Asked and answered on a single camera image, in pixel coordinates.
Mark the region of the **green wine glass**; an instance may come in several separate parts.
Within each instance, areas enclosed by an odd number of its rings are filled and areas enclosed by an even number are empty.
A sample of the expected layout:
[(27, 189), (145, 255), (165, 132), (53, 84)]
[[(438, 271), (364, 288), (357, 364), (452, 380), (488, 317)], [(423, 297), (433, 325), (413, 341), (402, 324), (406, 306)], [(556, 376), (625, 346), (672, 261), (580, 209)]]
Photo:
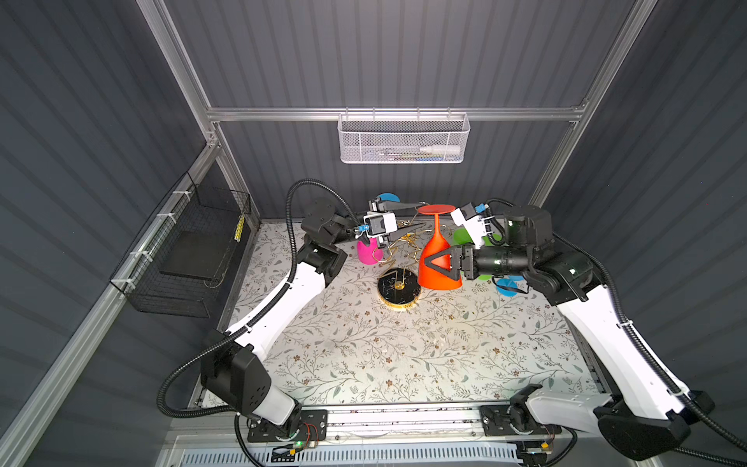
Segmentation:
[(482, 240), (484, 241), (484, 247), (480, 250), (479, 264), (480, 268), (485, 269), (479, 276), (480, 281), (492, 281), (492, 278), (506, 277), (509, 274), (500, 266), (497, 261), (499, 258), (495, 255), (491, 247), (499, 247), (503, 245), (503, 239), (499, 233), (489, 233), (485, 235)]
[(453, 232), (453, 243), (455, 245), (472, 244), (473, 240), (469, 232), (464, 227), (459, 227)]

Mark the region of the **red wine glass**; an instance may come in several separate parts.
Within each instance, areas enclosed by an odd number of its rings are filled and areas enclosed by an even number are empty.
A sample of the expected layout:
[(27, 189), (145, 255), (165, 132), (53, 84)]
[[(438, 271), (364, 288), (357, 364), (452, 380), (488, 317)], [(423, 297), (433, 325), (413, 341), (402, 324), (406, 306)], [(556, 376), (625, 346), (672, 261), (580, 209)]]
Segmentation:
[(455, 210), (455, 207), (449, 204), (430, 204), (423, 206), (418, 210), (419, 214), (431, 215), (434, 217), (433, 235), (422, 250), (418, 263), (418, 284), (424, 289), (451, 291), (459, 289), (462, 286), (462, 279), (459, 282), (424, 282), (421, 280), (421, 268), (424, 266), (425, 258), (451, 247), (449, 242), (441, 234), (440, 217), (442, 215), (451, 214), (453, 210)]

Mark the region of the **pink wine glass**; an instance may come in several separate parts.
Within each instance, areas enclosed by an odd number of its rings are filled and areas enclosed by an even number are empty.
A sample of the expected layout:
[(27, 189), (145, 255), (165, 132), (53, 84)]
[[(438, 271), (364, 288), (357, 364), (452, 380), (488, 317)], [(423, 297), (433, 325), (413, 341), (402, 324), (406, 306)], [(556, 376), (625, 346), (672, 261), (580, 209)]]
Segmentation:
[(369, 239), (369, 243), (358, 241), (356, 244), (358, 260), (367, 266), (373, 266), (383, 260), (383, 251), (379, 248), (377, 239)]

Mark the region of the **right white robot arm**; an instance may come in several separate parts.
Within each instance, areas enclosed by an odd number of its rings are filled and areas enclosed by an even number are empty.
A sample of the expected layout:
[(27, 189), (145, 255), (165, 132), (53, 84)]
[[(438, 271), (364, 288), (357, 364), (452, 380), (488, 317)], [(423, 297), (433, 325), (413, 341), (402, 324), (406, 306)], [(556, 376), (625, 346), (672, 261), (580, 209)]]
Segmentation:
[(441, 288), (487, 274), (521, 276), (572, 325), (601, 371), (606, 387), (601, 394), (561, 394), (541, 383), (521, 389), (507, 410), (515, 432), (557, 425), (599, 436), (621, 455), (645, 460), (678, 451), (692, 424), (712, 411), (710, 397), (677, 379), (624, 316), (609, 272), (576, 246), (558, 251), (560, 237), (548, 211), (508, 206), (492, 216), (472, 204), (432, 204), (418, 211), (434, 218), (450, 215), (471, 238), (461, 245), (437, 241), (426, 247), (420, 259), (422, 286)]

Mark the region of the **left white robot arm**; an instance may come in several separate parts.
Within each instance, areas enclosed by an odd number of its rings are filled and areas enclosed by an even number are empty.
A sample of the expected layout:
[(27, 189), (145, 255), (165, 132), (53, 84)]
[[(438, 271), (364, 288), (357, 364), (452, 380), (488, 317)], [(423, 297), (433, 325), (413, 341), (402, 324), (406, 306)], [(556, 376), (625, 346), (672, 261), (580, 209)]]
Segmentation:
[(395, 213), (420, 208), (424, 202), (397, 202), (375, 198), (361, 221), (346, 216), (330, 198), (318, 198), (303, 218), (303, 244), (294, 248), (295, 276), (284, 280), (270, 295), (227, 329), (226, 334), (243, 334), (234, 342), (212, 351), (200, 361), (202, 387), (220, 398), (235, 412), (260, 418), (287, 436), (301, 422), (301, 404), (275, 383), (263, 365), (268, 351), (300, 311), (320, 295), (342, 270), (347, 254), (341, 242), (377, 241), (385, 245), (413, 231), (400, 228)]

